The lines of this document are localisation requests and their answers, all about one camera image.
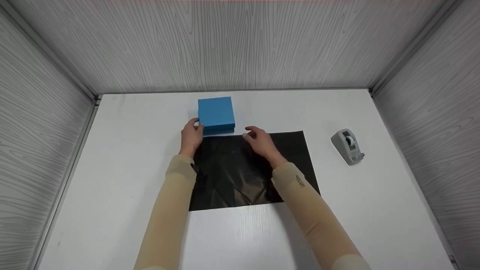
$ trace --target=gray wall panel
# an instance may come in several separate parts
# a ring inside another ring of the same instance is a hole
[[[480,268],[479,14],[465,0],[375,97],[464,269]]]
[[[17,0],[100,93],[368,87],[439,0]]]
[[[92,104],[0,16],[0,269],[26,269]]]

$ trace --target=table surface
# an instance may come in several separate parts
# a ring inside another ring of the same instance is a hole
[[[372,269],[451,270],[428,211],[366,89],[104,95],[40,263],[131,270],[180,130],[197,100],[231,96],[235,134],[303,130],[322,197]],[[330,141],[349,128],[365,159]],[[284,203],[190,212],[182,269],[316,269]]]

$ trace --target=finger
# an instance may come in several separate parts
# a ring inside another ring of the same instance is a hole
[[[242,137],[243,137],[250,145],[252,145],[252,143],[255,142],[255,139],[253,139],[252,137],[250,137],[250,135],[248,135],[248,134],[246,134],[246,133],[244,133],[244,134],[242,135]]]
[[[248,136],[252,137],[253,139],[257,139],[257,133],[255,133],[253,130],[248,132]]]
[[[263,129],[261,129],[261,128],[259,128],[259,127],[256,127],[256,126],[254,126],[254,125],[246,126],[246,127],[245,127],[245,130],[251,130],[251,131],[254,131],[254,132],[263,131]]]
[[[203,134],[204,133],[204,124],[200,123],[198,125],[197,131],[200,132],[201,134]]]
[[[185,126],[193,126],[196,122],[198,122],[200,119],[198,117],[192,118],[188,120],[188,122],[185,124]]]

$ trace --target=black wrapping film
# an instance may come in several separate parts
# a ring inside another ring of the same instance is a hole
[[[278,151],[320,193],[303,131],[270,136]],[[205,137],[193,160],[197,179],[190,211],[283,201],[271,181],[272,167],[241,135]]]

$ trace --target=arm sleeve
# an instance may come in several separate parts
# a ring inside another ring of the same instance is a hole
[[[165,181],[153,206],[134,270],[179,267],[188,208],[195,185],[193,160],[176,155],[170,161]]]
[[[275,168],[272,182],[322,269],[370,269],[328,205],[293,163],[287,162]]]

